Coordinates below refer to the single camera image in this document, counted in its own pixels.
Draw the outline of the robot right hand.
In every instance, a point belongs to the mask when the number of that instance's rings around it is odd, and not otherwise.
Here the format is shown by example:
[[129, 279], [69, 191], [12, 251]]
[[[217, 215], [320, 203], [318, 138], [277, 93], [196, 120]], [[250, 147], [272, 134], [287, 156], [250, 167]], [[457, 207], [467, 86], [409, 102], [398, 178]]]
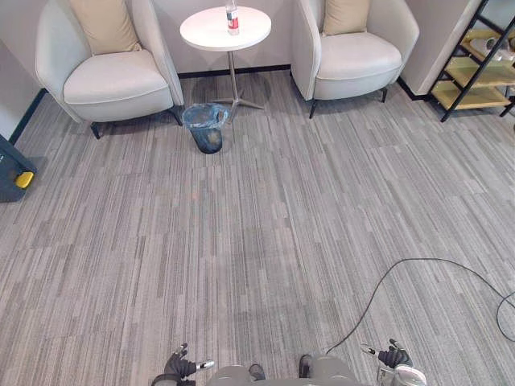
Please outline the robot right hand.
[[360, 349], [365, 354], [376, 356], [384, 365], [392, 369], [395, 369], [398, 365], [413, 366], [406, 349], [396, 339], [389, 339], [389, 349], [387, 351], [380, 351], [367, 343], [362, 343]]

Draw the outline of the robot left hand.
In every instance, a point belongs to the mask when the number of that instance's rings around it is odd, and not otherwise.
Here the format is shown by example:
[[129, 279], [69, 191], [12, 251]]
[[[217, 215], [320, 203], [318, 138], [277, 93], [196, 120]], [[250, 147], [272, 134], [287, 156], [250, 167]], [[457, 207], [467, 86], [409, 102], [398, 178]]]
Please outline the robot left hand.
[[185, 359], [187, 347], [187, 343], [182, 343], [172, 353], [165, 365], [165, 373], [177, 383], [185, 381], [190, 375], [196, 372], [212, 368], [215, 364], [212, 359], [206, 359], [200, 362], [192, 362]]

